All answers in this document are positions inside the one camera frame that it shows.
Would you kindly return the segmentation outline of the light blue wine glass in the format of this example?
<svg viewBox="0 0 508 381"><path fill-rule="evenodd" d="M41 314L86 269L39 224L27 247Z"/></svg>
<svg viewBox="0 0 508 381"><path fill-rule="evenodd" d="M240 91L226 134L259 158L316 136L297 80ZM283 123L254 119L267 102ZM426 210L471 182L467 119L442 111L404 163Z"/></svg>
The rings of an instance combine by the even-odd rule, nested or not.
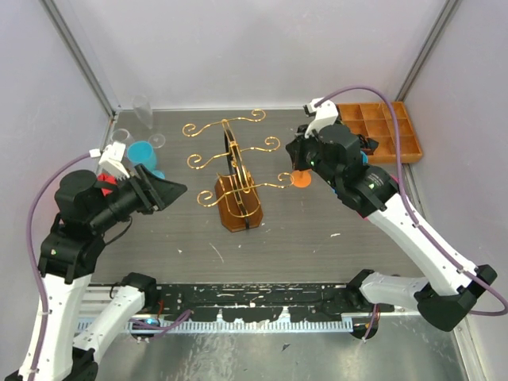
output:
<svg viewBox="0 0 508 381"><path fill-rule="evenodd" d="M155 149L145 140L139 140L127 148L127 159L133 166L144 165L153 175L165 179L165 174L157 169Z"/></svg>

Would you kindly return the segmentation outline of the wooden compartment tray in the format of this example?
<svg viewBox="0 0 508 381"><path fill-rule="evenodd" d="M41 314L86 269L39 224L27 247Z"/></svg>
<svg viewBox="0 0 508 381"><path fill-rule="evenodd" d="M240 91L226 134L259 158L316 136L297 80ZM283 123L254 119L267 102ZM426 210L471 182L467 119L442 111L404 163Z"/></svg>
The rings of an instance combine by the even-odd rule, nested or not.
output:
<svg viewBox="0 0 508 381"><path fill-rule="evenodd" d="M391 103L399 127L401 162L411 164L423 157L423 152L414 131L410 116L403 102ZM375 150L364 148L368 161L373 164L388 164L396 161L395 130L390 111L384 102L341 103L337 108L342 122L350 130L378 143Z"/></svg>

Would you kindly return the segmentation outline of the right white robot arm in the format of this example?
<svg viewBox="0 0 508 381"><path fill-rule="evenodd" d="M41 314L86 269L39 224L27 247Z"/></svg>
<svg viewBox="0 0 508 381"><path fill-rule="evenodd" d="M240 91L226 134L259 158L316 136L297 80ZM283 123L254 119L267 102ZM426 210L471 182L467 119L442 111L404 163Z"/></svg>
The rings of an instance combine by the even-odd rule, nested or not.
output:
<svg viewBox="0 0 508 381"><path fill-rule="evenodd" d="M483 285L495 281L491 266L462 256L433 229L388 172L363 162L360 139L347 126L310 132L300 125L286 150L294 169L319 175L344 206L388 235L423 274L407 278L362 270L347 285L348 303L356 312L375 304L401 306L449 332L471 312Z"/></svg>

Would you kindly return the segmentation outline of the red cloth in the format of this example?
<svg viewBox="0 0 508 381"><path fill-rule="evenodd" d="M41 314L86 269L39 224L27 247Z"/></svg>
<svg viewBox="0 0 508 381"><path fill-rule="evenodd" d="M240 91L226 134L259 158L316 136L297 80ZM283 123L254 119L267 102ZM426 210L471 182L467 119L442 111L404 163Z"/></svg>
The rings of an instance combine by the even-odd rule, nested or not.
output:
<svg viewBox="0 0 508 381"><path fill-rule="evenodd" d="M106 173L97 176L98 185L104 196L112 194L117 189L117 180Z"/></svg>

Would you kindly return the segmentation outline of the orange wine glass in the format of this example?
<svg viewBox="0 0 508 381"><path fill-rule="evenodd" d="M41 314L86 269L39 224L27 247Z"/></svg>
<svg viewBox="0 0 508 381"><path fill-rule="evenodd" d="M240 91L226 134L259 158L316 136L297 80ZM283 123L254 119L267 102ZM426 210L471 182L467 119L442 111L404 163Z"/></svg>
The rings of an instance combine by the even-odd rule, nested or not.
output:
<svg viewBox="0 0 508 381"><path fill-rule="evenodd" d="M299 171L295 170L291 173L293 179L293 185L297 188L306 188L312 182L312 176L310 174L310 170Z"/></svg>

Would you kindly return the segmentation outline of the clear wine glass front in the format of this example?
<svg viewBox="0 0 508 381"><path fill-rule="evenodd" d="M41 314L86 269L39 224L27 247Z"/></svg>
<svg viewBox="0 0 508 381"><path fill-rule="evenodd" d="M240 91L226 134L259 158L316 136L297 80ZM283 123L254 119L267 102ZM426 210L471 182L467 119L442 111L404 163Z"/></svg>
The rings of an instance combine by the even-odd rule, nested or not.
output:
<svg viewBox="0 0 508 381"><path fill-rule="evenodd" d="M136 95L132 101L133 111L139 121L148 129L153 128L152 107L144 95Z"/></svg>

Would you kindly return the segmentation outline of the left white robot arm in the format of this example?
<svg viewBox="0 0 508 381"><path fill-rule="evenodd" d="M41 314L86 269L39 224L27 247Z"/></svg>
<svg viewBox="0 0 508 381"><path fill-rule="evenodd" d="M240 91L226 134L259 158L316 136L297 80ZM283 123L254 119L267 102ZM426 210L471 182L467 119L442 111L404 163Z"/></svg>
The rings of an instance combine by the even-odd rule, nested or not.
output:
<svg viewBox="0 0 508 381"><path fill-rule="evenodd" d="M106 232L134 213L164 210L187 186L161 179L144 165L115 184L89 170L72 171L55 193L58 214L40 246L36 267L40 294L37 317L25 359L8 380L93 380L106 350L136 313L151 314L159 305L156 280L131 272L92 325L76 335L80 306Z"/></svg>

